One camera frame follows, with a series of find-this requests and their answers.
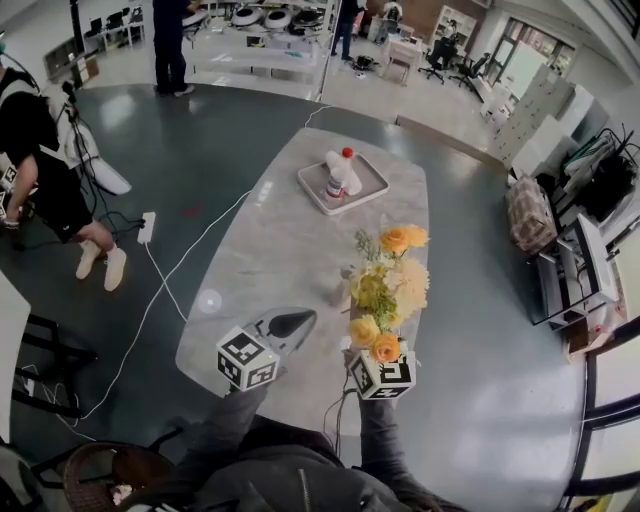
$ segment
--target flower bouquet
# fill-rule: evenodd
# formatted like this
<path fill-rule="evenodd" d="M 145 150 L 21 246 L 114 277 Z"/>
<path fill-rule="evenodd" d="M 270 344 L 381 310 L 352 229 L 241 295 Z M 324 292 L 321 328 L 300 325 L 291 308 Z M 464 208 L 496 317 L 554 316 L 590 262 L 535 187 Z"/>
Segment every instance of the flower bouquet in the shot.
<path fill-rule="evenodd" d="M 391 363 L 401 354 L 394 331 L 427 307 L 429 273 L 408 254 L 426 245 L 427 232 L 409 225 L 388 229 L 377 238 L 359 230 L 355 238 L 362 261 L 349 277 L 351 344 L 378 363 Z"/>

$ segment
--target power strip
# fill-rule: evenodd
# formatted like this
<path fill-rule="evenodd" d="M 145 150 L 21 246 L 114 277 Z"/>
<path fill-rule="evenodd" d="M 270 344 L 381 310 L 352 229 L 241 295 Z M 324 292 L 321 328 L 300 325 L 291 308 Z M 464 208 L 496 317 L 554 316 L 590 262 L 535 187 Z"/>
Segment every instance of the power strip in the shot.
<path fill-rule="evenodd" d="M 153 226 L 156 223 L 156 212 L 144 213 L 142 214 L 142 219 L 144 220 L 144 227 L 141 228 L 138 233 L 138 243 L 148 244 L 151 242 L 151 237 L 153 236 Z"/>

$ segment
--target white tray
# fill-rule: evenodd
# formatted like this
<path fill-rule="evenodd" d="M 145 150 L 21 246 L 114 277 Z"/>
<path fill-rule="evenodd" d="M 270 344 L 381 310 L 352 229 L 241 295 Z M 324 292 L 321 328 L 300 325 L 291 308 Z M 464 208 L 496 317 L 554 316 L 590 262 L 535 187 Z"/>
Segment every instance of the white tray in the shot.
<path fill-rule="evenodd" d="M 326 163 L 305 167 L 298 171 L 298 181 L 311 196 L 325 215 L 337 215 L 355 206 L 385 194 L 389 190 L 389 182 L 360 153 L 355 153 L 351 160 L 354 172 L 362 182 L 362 190 L 355 196 L 345 194 L 341 199 L 329 201 L 324 193 L 329 180 L 329 167 Z"/>

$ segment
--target sleeve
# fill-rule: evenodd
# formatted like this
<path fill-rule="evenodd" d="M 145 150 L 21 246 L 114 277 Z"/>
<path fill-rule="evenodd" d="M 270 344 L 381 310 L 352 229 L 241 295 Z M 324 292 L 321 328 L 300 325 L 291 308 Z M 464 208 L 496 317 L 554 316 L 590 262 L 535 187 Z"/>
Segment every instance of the sleeve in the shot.
<path fill-rule="evenodd" d="M 15 167 L 39 148 L 30 125 L 33 109 L 32 98 L 27 96 L 6 99 L 0 110 L 2 147 Z"/>
<path fill-rule="evenodd" d="M 409 473 L 398 437 L 395 412 L 388 400 L 362 400 L 362 469 L 387 485 L 398 500 L 415 511 L 465 512 L 427 491 Z"/>
<path fill-rule="evenodd" d="M 234 461 L 256 411 L 267 396 L 267 388 L 235 391 L 217 402 L 174 472 L 162 482 L 136 491 L 121 504 L 122 510 L 136 504 L 188 505 L 213 473 Z"/>

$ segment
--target black shorts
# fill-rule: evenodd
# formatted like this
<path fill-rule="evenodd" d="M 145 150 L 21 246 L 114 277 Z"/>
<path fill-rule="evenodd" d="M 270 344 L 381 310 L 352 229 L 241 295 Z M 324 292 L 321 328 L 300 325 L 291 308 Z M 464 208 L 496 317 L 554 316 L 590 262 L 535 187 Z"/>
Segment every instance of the black shorts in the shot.
<path fill-rule="evenodd" d="M 36 155 L 38 189 L 31 194 L 33 209 L 60 241 L 67 243 L 84 226 L 93 222 L 80 178 L 67 164 L 43 153 Z"/>

